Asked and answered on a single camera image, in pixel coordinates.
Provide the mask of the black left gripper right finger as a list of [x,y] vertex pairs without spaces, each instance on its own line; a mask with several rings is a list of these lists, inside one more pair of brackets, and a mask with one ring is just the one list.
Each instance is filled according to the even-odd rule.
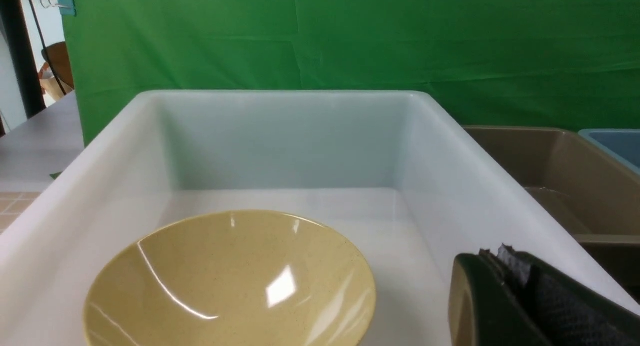
[[637,346],[639,317],[551,264],[502,245],[506,280],[529,318],[554,346]]

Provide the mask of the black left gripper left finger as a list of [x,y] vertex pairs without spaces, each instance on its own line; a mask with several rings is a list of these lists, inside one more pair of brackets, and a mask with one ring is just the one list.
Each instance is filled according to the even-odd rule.
[[549,346],[518,299],[514,274],[489,250],[458,254],[448,323],[453,346]]

